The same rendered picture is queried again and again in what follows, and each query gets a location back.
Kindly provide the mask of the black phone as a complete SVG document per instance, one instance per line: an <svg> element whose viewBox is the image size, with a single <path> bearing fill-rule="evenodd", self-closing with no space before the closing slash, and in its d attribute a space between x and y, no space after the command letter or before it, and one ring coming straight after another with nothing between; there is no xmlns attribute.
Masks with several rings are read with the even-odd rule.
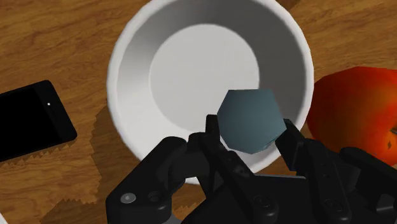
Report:
<svg viewBox="0 0 397 224"><path fill-rule="evenodd" d="M76 129L50 81L0 94L0 162L76 137Z"/></svg>

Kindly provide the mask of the red apple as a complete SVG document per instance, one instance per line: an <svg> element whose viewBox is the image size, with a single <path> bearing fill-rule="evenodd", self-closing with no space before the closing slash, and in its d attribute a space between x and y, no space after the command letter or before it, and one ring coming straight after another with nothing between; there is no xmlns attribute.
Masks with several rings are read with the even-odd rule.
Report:
<svg viewBox="0 0 397 224"><path fill-rule="evenodd" d="M353 67L314 84L307 125L329 149L361 148L397 164L397 69Z"/></svg>

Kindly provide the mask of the white bowl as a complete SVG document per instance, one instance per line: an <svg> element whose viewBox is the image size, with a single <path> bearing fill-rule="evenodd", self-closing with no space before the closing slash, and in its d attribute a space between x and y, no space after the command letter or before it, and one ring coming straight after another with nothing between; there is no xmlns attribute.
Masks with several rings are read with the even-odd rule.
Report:
<svg viewBox="0 0 397 224"><path fill-rule="evenodd" d="M204 129L230 89L269 88L302 128L314 90L307 40L276 0L151 0L128 22L108 66L107 102L143 159L163 138Z"/></svg>

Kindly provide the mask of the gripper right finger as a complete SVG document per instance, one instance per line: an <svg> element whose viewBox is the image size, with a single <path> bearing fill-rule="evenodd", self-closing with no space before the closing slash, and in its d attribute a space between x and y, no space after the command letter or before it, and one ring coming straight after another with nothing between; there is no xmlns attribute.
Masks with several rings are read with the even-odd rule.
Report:
<svg viewBox="0 0 397 224"><path fill-rule="evenodd" d="M359 148L335 153L284 123L275 145L288 169L307 180L319 224L397 224L396 169Z"/></svg>

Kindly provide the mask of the blue-grey faceted block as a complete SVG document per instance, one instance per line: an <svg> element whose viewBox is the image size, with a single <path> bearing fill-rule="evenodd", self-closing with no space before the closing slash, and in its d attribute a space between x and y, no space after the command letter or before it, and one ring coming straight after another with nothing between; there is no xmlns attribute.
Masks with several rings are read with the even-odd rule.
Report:
<svg viewBox="0 0 397 224"><path fill-rule="evenodd" d="M217 117L226 145L248 154L266 150L286 130L270 89L229 90Z"/></svg>

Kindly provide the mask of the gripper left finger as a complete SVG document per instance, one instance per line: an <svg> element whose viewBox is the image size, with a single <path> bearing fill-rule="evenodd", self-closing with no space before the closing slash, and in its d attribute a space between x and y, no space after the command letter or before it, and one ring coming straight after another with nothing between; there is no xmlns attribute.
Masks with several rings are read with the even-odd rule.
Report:
<svg viewBox="0 0 397 224"><path fill-rule="evenodd" d="M166 137L106 198L108 224L164 224L171 217L171 197L187 178L196 177L208 204L225 207L226 193L249 224L275 224L279 205L258 176L220 141L218 117L207 115L205 132L187 140Z"/></svg>

